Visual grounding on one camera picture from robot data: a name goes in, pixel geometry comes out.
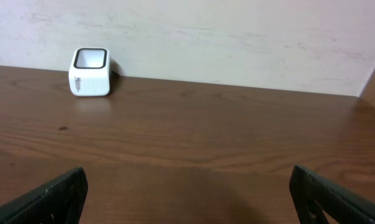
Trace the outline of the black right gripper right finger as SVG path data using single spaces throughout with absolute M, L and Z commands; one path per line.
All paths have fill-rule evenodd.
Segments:
M 300 223 L 375 223 L 375 203 L 301 165 L 295 165 L 289 189 Z

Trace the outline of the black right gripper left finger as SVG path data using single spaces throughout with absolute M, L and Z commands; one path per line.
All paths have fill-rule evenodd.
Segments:
M 83 168 L 72 169 L 0 206 L 0 224 L 76 223 L 88 191 Z

